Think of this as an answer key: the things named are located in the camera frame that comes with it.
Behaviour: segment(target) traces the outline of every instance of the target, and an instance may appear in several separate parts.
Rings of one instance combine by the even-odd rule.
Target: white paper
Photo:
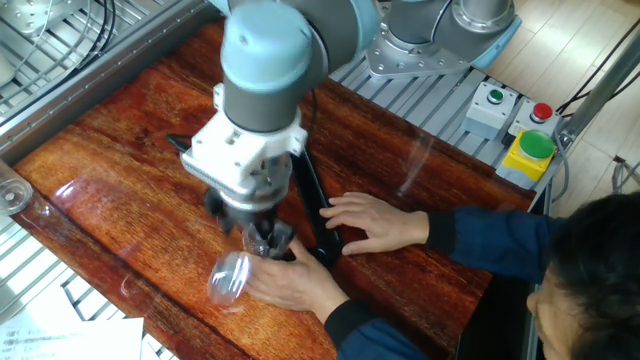
[[[81,322],[64,289],[60,286],[50,286],[36,296],[22,312],[0,325],[0,329],[8,327],[51,329],[58,327],[59,324]]]
[[[0,360],[139,360],[144,319],[0,329]]]

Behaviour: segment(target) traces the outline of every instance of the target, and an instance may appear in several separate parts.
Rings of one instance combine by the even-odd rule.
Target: finger
[[[361,192],[352,192],[352,191],[348,191],[346,193],[344,193],[343,195],[344,197],[353,197],[353,198],[360,198],[360,199],[366,199],[366,200],[378,200],[377,198],[369,195],[369,194],[365,194],[365,193],[361,193]]]
[[[367,239],[348,243],[342,248],[342,255],[355,255],[388,251],[380,239]]]
[[[368,207],[365,206],[364,204],[354,204],[354,203],[347,203],[347,204],[342,204],[342,205],[336,205],[334,207],[330,207],[330,208],[326,208],[326,209],[321,209],[320,210],[320,215],[322,215],[323,217],[326,218],[330,218],[330,217],[334,217],[340,213],[343,213],[345,211],[351,211],[351,212],[362,212],[364,210],[366,210]]]
[[[255,276],[252,276],[249,281],[247,281],[247,289],[251,289],[254,292],[259,292],[263,295],[272,296],[275,287],[273,284],[269,284],[268,281],[265,282],[262,279],[259,279]]]
[[[263,259],[259,256],[250,255],[251,274],[255,276],[279,276],[285,270],[286,263],[278,260]]]
[[[264,291],[256,288],[253,285],[247,284],[246,289],[247,289],[247,292],[249,293],[249,295],[251,295],[252,297],[254,297],[254,298],[258,299],[258,300],[264,301],[264,302],[269,303],[269,304],[273,304],[273,303],[277,302],[277,299],[275,297],[265,293]]]
[[[285,309],[291,309],[295,307],[295,304],[291,303],[290,301],[287,301],[285,299],[281,299],[278,296],[273,296],[268,293],[257,290],[253,286],[247,286],[247,292],[254,299],[260,300],[267,304],[275,305],[277,307],[281,307]]]
[[[368,202],[370,202],[368,199],[353,196],[340,196],[329,199],[329,204],[334,206],[342,204],[366,204]]]
[[[307,251],[307,248],[305,248],[302,242],[297,238],[293,239],[291,244],[289,244],[289,249],[291,249],[291,252],[293,252],[293,255],[295,255],[298,260],[306,261],[312,257]]]
[[[371,223],[369,218],[362,213],[344,212],[327,221],[326,227],[327,229],[334,229],[340,225],[353,226],[366,231],[371,226]]]

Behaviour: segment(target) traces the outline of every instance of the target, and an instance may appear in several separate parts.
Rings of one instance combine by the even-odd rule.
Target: navy jacket
[[[429,214],[427,247],[446,252],[463,265],[540,284],[551,233],[562,220],[521,211],[506,213],[461,208]],[[369,308],[347,301],[325,323],[340,360],[427,359],[386,321]]]

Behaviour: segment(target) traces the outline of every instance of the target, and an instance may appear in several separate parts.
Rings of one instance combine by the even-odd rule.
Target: clear plastic cup
[[[13,215],[22,211],[31,201],[31,184],[0,161],[0,215]]]

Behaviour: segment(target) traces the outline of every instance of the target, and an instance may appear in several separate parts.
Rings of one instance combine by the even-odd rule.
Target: control box
[[[495,140],[516,104],[517,94],[483,82],[478,86],[462,129]]]
[[[511,144],[521,131],[527,130],[542,131],[553,138],[553,132],[560,124],[561,119],[560,114],[553,111],[548,104],[524,99],[524,103],[511,123],[502,143],[504,145]]]

